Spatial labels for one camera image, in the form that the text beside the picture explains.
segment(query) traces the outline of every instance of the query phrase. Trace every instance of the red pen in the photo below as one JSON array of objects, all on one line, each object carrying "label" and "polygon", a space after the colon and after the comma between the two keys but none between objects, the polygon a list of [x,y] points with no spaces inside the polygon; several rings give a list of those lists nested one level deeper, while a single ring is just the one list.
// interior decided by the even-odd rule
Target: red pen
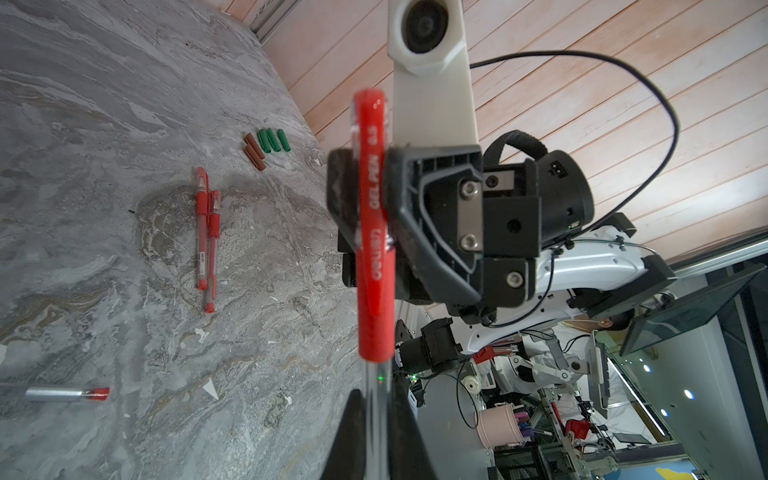
[{"label": "red pen", "polygon": [[205,312],[216,311],[214,300],[216,299],[216,243],[221,235],[221,192],[210,192],[210,215],[208,219],[208,233],[210,235],[210,253],[208,255],[208,291],[206,292]]},{"label": "red pen", "polygon": [[208,238],[208,173],[197,168],[197,288],[208,288],[205,272],[205,250]]},{"label": "red pen", "polygon": [[357,324],[365,360],[366,478],[388,478],[387,405],[395,354],[395,249],[382,203],[386,152],[384,92],[369,88],[353,101],[353,150],[360,166],[360,243],[356,250]]},{"label": "red pen", "polygon": [[63,386],[35,386],[18,383],[0,383],[0,397],[14,396],[36,402],[75,402],[96,400],[103,402],[109,396],[109,388],[82,389]]}]

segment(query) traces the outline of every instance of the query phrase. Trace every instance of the pink bucket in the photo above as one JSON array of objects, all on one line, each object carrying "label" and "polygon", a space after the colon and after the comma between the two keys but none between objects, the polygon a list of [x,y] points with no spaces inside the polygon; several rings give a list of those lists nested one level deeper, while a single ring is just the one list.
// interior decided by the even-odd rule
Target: pink bucket
[{"label": "pink bucket", "polygon": [[511,405],[498,406],[480,412],[478,435],[487,449],[500,445],[522,445],[525,441]]}]

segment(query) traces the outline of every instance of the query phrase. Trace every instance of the wooden wall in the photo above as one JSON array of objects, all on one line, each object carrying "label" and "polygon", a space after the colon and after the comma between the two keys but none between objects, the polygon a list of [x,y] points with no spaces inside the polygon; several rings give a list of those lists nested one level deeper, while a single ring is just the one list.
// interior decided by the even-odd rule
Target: wooden wall
[{"label": "wooden wall", "polygon": [[[768,226],[766,5],[464,1],[471,61],[545,48],[599,51],[639,68],[671,99],[682,128],[677,153],[624,208],[638,227],[633,240],[667,259]],[[349,141],[353,92],[375,85],[392,96],[386,22],[386,0],[302,0],[264,45],[326,150]],[[520,129],[569,152],[589,178],[596,216],[636,188],[670,142],[670,122],[657,101],[612,65],[517,59],[477,68],[472,80],[481,145]],[[521,160],[509,150],[506,160]]]}]

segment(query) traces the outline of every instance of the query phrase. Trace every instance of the brown cylinder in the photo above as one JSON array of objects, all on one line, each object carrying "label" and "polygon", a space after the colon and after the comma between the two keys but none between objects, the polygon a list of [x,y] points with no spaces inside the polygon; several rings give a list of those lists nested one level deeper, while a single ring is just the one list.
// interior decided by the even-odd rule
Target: brown cylinder
[{"label": "brown cylinder", "polygon": [[256,155],[256,151],[253,149],[253,147],[246,145],[243,151],[245,152],[245,155],[248,156],[254,167],[258,168],[259,170],[264,170],[266,168],[264,162],[262,162],[259,156]]},{"label": "brown cylinder", "polygon": [[245,136],[245,141],[247,144],[249,144],[253,149],[256,151],[256,155],[261,159],[264,160],[264,152],[261,151],[261,147],[259,147],[259,144],[256,142],[256,138],[253,138],[253,134],[248,134]]}]

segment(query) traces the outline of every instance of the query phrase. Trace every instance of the green cylinder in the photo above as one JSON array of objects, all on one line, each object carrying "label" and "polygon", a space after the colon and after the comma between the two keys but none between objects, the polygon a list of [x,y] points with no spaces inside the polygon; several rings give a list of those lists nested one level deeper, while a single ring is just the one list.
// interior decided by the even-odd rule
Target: green cylinder
[{"label": "green cylinder", "polygon": [[269,138],[270,145],[272,145],[272,149],[275,151],[280,151],[280,142],[277,141],[277,137],[275,137],[275,132],[273,132],[271,128],[267,128],[266,137]]},{"label": "green cylinder", "polygon": [[277,137],[280,139],[280,143],[283,144],[285,151],[290,151],[290,145],[288,144],[288,138],[282,128],[277,129]]},{"label": "green cylinder", "polygon": [[256,133],[256,136],[259,138],[259,143],[261,144],[261,149],[264,150],[264,153],[271,154],[272,150],[270,149],[270,142],[266,139],[266,130],[259,130]]}]

